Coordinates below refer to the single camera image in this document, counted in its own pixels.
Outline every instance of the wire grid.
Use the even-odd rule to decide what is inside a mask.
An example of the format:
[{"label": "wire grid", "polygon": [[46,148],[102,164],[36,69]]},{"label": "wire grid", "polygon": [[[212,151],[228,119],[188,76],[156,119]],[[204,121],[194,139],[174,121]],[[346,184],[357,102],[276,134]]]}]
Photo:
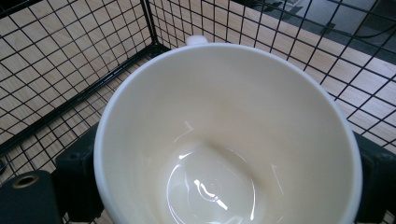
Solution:
[{"label": "wire grid", "polygon": [[[343,1],[327,1],[334,11],[330,20],[321,24],[308,18],[313,0],[305,0],[303,16],[292,14],[288,5],[275,7],[262,1],[246,1],[254,9],[227,0],[149,1],[156,34],[166,47],[184,46],[189,35],[205,35],[209,41],[269,51],[320,83],[356,133],[396,153],[396,65],[383,60],[396,58],[396,49],[389,47],[396,36],[395,25],[380,44],[359,37],[357,31],[348,34],[329,26],[342,10],[367,19],[377,16],[374,7],[367,10]],[[396,23],[392,18],[381,19]],[[324,32],[306,31],[309,27]],[[330,40],[329,34],[343,37],[344,43]],[[371,55],[356,50],[357,45],[369,48]]]},{"label": "wire grid", "polygon": [[[151,43],[139,1],[41,1],[0,20],[0,144]],[[5,157],[0,185],[54,158],[99,121],[121,76]]]}]

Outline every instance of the white mug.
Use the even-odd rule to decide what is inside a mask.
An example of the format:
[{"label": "white mug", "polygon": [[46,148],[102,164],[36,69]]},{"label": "white mug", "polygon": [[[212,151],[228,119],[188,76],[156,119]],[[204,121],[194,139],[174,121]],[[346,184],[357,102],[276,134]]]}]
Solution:
[{"label": "white mug", "polygon": [[114,222],[352,223],[360,154],[328,93],[259,49],[187,43],[126,78],[100,120]]}]

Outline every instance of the mug handle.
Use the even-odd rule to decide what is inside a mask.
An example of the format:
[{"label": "mug handle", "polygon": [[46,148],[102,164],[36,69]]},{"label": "mug handle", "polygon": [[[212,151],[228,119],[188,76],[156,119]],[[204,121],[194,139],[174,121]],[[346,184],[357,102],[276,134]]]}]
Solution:
[{"label": "mug handle", "polygon": [[208,41],[206,37],[203,35],[191,35],[186,38],[186,45],[191,46],[191,45],[200,45],[200,44],[207,44]]}]

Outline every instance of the black wire rack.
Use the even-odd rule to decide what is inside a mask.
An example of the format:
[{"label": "black wire rack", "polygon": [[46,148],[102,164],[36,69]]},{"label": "black wire rack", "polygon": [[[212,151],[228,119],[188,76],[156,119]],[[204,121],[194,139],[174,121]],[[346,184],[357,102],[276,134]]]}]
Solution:
[{"label": "black wire rack", "polygon": [[[387,0],[47,0],[0,3],[0,186],[97,123],[115,89],[190,35],[303,69],[355,133],[396,152],[396,3]],[[386,214],[382,223],[392,223]],[[95,223],[108,223],[102,217]]]}]

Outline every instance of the black plastic part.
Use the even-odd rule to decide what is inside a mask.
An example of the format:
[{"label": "black plastic part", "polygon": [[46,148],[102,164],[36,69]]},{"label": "black plastic part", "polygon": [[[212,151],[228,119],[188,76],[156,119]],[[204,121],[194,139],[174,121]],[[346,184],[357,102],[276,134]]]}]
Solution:
[{"label": "black plastic part", "polygon": [[380,223],[396,209],[396,155],[356,134],[361,151],[363,189],[358,222]]},{"label": "black plastic part", "polygon": [[0,175],[3,174],[6,168],[7,168],[6,164],[2,160],[0,160]]},{"label": "black plastic part", "polygon": [[97,124],[56,158],[52,173],[61,215],[70,221],[91,222],[104,210],[93,172],[93,143]]},{"label": "black plastic part", "polygon": [[50,173],[33,171],[18,175],[0,188],[1,224],[57,224],[58,213]]}]

